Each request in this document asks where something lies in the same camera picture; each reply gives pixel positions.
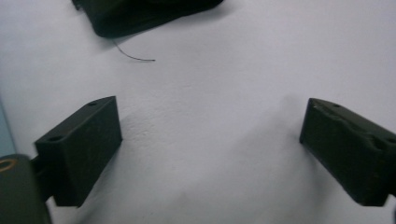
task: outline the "black mount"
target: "black mount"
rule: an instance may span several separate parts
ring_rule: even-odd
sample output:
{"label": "black mount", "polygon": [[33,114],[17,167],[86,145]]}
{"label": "black mount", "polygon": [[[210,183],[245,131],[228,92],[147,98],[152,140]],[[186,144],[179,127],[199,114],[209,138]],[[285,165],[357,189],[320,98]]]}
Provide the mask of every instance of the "black mount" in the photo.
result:
{"label": "black mount", "polygon": [[33,160],[0,158],[0,223],[50,223],[51,196],[58,206],[81,206],[121,141],[112,96],[84,105],[39,138]]}

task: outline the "white surface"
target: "white surface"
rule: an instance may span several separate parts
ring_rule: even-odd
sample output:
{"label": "white surface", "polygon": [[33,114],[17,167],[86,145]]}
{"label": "white surface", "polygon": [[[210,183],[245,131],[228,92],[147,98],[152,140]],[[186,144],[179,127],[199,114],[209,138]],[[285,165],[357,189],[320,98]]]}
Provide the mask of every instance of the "white surface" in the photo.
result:
{"label": "white surface", "polygon": [[396,132],[396,2],[226,0],[119,40],[69,1],[0,2],[0,93],[20,153],[117,95],[124,141],[87,202],[55,224],[391,223],[355,203],[298,135],[309,97]]}

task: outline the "metal ring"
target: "metal ring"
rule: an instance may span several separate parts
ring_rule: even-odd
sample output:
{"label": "metal ring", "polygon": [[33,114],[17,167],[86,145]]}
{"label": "metal ring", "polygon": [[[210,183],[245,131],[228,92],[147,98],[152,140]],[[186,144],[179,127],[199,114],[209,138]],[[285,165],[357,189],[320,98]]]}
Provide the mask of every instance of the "metal ring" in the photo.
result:
{"label": "metal ring", "polygon": [[8,162],[8,165],[6,165],[5,167],[1,167],[1,168],[0,168],[0,172],[9,170],[9,169],[11,169],[12,167],[14,167],[15,164],[17,164],[17,160],[15,160],[15,159],[5,159],[5,160],[1,160],[1,161],[0,161],[0,165],[1,165],[2,163],[7,163],[7,162]]}

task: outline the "screw hole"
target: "screw hole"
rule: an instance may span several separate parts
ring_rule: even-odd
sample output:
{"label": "screw hole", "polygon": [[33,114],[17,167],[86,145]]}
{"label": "screw hole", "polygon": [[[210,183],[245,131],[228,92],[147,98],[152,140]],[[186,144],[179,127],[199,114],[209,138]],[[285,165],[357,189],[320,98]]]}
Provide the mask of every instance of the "screw hole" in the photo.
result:
{"label": "screw hole", "polygon": [[387,140],[388,140],[388,142],[390,142],[390,143],[396,143],[396,139],[394,139],[394,138],[388,138]]}
{"label": "screw hole", "polygon": [[0,172],[11,169],[16,163],[17,160],[13,159],[5,159],[0,161]]}
{"label": "screw hole", "polygon": [[56,142],[56,141],[61,140],[62,138],[63,138],[62,136],[55,136],[55,137],[49,138],[49,141],[50,142]]}

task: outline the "black rubber pad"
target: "black rubber pad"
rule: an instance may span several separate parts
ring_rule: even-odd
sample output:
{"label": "black rubber pad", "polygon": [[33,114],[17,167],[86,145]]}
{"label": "black rubber pad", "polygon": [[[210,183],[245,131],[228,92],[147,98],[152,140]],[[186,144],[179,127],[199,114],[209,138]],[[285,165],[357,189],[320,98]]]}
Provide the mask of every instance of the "black rubber pad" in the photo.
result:
{"label": "black rubber pad", "polygon": [[382,206],[393,193],[394,133],[343,106],[309,99],[300,142],[355,202]]}
{"label": "black rubber pad", "polygon": [[122,141],[116,97],[84,105],[35,142],[59,206],[81,206]]}

